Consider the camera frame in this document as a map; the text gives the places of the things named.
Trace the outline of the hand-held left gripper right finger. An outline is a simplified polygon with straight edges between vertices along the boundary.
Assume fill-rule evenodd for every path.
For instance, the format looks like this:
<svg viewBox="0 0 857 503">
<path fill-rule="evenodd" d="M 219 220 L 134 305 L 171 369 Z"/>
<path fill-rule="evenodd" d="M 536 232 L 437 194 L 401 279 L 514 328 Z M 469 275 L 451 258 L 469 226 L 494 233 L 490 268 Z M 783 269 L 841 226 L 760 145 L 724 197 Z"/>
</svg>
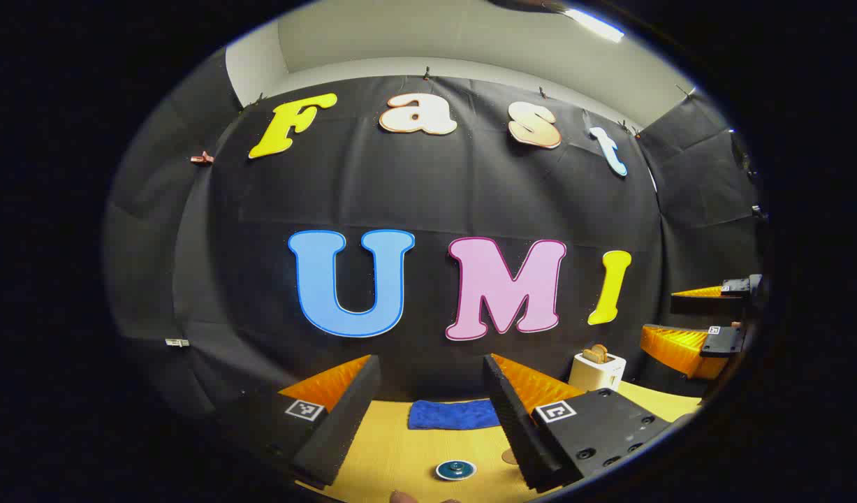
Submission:
<svg viewBox="0 0 857 503">
<path fill-rule="evenodd" d="M 483 357 L 483 385 L 537 493 L 622 464 L 672 424 L 612 388 L 582 391 L 495 353 Z"/>
</svg>

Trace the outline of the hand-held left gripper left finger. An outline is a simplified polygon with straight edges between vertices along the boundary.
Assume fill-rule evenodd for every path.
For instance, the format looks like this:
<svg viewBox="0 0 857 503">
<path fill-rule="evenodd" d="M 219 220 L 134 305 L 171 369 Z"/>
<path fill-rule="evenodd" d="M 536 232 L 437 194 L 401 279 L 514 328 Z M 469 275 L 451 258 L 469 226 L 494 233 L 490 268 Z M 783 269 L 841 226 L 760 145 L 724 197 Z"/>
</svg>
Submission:
<svg viewBox="0 0 857 503">
<path fill-rule="evenodd" d="M 266 465 L 317 489 L 335 483 L 381 384 L 362 356 L 283 389 L 246 392 L 223 407 L 223 433 Z"/>
</svg>

